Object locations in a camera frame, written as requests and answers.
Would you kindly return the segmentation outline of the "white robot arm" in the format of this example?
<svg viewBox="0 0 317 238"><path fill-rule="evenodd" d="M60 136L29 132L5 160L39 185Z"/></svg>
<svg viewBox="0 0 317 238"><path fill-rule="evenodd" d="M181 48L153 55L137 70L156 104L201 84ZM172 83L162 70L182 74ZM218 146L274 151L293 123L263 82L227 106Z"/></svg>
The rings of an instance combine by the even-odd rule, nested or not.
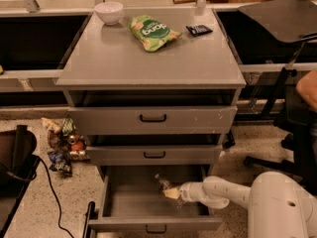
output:
<svg viewBox="0 0 317 238"><path fill-rule="evenodd" d="M294 179L265 172L250 186L210 176L166 189L164 195L222 209L234 202L248 210L248 238L317 238L317 198Z"/></svg>

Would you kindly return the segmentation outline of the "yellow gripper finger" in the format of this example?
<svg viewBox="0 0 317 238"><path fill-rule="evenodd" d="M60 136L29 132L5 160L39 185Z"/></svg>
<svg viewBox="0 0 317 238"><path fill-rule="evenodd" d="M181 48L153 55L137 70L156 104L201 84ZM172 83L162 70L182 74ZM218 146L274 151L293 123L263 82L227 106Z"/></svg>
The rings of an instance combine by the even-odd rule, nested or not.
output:
<svg viewBox="0 0 317 238"><path fill-rule="evenodd" d="M171 199L178 199L180 197L180 193L177 187L165 189L163 193L167 198Z"/></svg>

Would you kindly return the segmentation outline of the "person's forearm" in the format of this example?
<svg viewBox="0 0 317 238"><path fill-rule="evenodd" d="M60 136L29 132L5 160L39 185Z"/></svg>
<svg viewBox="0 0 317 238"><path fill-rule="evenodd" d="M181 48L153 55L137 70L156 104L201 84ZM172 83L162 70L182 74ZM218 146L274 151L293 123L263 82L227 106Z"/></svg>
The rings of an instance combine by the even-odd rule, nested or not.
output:
<svg viewBox="0 0 317 238"><path fill-rule="evenodd" d="M317 112L317 71L315 69L298 81L296 90L310 108Z"/></svg>

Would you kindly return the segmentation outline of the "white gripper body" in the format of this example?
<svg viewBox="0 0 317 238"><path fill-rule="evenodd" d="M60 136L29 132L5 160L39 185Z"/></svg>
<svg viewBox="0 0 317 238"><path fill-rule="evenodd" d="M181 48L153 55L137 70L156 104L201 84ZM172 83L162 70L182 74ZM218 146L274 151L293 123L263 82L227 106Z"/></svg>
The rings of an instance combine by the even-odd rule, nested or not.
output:
<svg viewBox="0 0 317 238"><path fill-rule="evenodd" d="M202 183L186 182L179 188L181 198L186 202L197 202L201 199Z"/></svg>

